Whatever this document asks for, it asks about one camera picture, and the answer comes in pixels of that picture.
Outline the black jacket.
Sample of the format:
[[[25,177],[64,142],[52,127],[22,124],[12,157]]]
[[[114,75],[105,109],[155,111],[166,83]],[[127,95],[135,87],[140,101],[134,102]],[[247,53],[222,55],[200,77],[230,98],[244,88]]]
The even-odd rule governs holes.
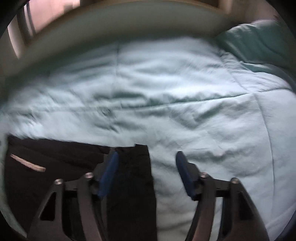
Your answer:
[[[111,151],[119,165],[103,199],[96,166]],[[8,136],[8,205],[27,240],[157,240],[156,195],[147,146],[106,147]]]

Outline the light teal bed comforter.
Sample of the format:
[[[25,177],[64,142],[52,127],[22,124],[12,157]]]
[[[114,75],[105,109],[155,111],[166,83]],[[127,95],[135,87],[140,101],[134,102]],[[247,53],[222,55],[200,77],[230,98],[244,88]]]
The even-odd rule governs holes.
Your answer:
[[[175,165],[183,151],[214,178],[239,178],[274,240],[295,211],[294,88],[287,68],[244,62],[215,40],[95,44],[8,80],[1,150],[9,133],[148,146],[159,240],[184,240],[193,218]]]

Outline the teal pillow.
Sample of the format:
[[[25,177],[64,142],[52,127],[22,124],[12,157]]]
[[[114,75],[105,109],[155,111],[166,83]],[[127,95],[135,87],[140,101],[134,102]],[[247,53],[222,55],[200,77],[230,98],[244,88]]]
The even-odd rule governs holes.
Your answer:
[[[295,71],[295,37],[280,20],[237,25],[216,37],[225,51],[250,64],[271,64]]]

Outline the window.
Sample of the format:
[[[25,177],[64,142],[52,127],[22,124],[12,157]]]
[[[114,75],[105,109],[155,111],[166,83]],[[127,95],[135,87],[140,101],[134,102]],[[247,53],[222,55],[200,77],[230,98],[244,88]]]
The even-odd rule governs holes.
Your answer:
[[[34,37],[57,18],[81,6],[79,0],[28,1],[8,25],[8,36],[17,58]]]

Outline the white bed frame edge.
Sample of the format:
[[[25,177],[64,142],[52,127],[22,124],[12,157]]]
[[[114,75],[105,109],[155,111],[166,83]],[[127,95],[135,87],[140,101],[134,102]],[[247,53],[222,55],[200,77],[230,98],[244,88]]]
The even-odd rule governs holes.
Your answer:
[[[7,32],[1,36],[1,75],[8,77],[74,46],[148,31],[215,36],[235,25],[222,10],[197,1],[102,1],[51,22],[17,57]]]

